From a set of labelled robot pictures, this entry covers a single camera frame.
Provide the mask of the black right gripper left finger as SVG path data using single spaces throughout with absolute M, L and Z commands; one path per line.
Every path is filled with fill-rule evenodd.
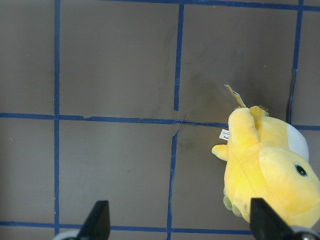
M 111 232 L 110 209 L 108 200 L 98 200 L 79 233 L 78 240 L 108 240 Z

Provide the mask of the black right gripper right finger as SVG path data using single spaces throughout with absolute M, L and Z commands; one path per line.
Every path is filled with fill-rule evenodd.
M 250 201 L 250 230 L 256 240 L 290 240 L 293 230 L 263 198 Z

